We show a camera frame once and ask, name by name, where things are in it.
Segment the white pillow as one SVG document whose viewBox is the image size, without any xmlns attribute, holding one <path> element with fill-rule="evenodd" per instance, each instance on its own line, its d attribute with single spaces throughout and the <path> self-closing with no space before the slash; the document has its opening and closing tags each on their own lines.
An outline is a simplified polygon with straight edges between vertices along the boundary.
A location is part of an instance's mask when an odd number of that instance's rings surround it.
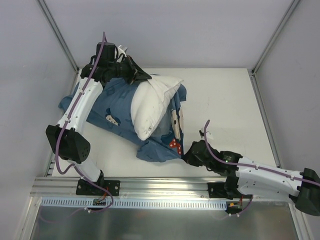
<svg viewBox="0 0 320 240">
<path fill-rule="evenodd" d="M 138 84 L 130 114 L 140 140 L 169 133 L 171 120 L 168 107 L 182 81 L 179 77 L 152 74 L 151 79 Z"/>
</svg>

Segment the blue cartoon print pillowcase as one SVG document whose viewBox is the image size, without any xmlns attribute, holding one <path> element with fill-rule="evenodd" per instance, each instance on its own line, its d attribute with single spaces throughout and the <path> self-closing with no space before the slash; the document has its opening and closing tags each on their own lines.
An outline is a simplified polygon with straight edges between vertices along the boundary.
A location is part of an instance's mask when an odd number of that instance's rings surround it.
<svg viewBox="0 0 320 240">
<path fill-rule="evenodd" d="M 184 120 L 181 103 L 187 99 L 185 86 L 181 83 L 169 104 L 171 120 L 169 132 L 140 140 L 131 117 L 131 103 L 138 85 L 139 83 L 128 85 L 123 78 L 111 79 L 93 104 L 87 122 L 137 145 L 136 157 L 141 160 L 163 163 L 180 159 L 184 154 Z"/>
</svg>

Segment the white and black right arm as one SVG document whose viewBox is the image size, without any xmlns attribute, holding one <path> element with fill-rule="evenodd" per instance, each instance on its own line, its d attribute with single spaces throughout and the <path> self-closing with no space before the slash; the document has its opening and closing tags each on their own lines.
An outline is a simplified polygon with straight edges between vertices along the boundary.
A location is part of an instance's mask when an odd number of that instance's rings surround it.
<svg viewBox="0 0 320 240">
<path fill-rule="evenodd" d="M 271 167 L 239 153 L 217 151 L 205 140 L 194 141 L 182 159 L 225 177 L 224 182 L 207 183 L 210 198 L 266 197 L 292 203 L 307 215 L 320 215 L 320 178 L 313 169 Z"/>
</svg>

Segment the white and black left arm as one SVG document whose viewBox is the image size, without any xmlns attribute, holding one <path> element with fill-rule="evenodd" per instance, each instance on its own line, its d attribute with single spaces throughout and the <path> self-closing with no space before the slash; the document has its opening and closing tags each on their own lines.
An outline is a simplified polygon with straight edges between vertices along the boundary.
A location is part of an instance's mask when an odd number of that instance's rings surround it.
<svg viewBox="0 0 320 240">
<path fill-rule="evenodd" d="M 143 71 L 126 52 L 114 43 L 103 39 L 96 46 L 96 54 L 91 57 L 80 73 L 80 80 L 67 110 L 56 125 L 48 125 L 45 133 L 55 155 L 57 171 L 64 175 L 59 160 L 70 163 L 87 183 L 93 195 L 104 191 L 104 174 L 88 159 L 90 143 L 83 137 L 83 125 L 102 93 L 106 84 L 114 78 L 122 78 L 131 85 L 144 82 L 151 76 Z"/>
</svg>

